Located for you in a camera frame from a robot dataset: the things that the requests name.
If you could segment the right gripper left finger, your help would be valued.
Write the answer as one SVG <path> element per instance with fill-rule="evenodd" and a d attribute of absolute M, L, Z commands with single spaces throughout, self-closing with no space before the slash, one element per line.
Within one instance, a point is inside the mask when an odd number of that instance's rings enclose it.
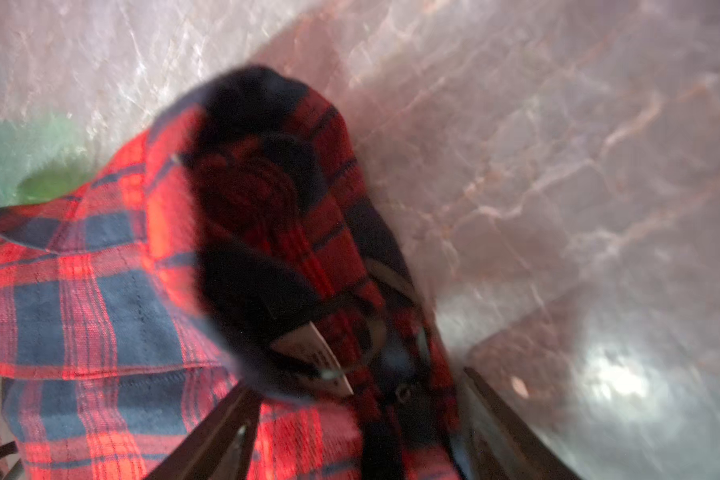
<path fill-rule="evenodd" d="M 262 397 L 236 385 L 162 461 L 149 479 L 244 479 L 256 440 Z"/>

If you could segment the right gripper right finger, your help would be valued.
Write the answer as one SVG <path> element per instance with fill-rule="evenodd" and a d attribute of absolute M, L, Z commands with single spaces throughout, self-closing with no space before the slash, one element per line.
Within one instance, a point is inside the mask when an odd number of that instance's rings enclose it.
<path fill-rule="evenodd" d="M 576 479 L 478 372 L 463 374 L 468 452 L 477 479 Z"/>

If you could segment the red plaid skirt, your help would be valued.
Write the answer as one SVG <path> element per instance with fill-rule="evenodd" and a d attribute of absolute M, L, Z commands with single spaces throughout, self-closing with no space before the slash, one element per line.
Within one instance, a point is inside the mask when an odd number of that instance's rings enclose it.
<path fill-rule="evenodd" d="M 238 384 L 244 479 L 463 479 L 455 384 L 345 122 L 264 66 L 90 182 L 0 208 L 2 414 L 30 479 L 146 479 Z"/>

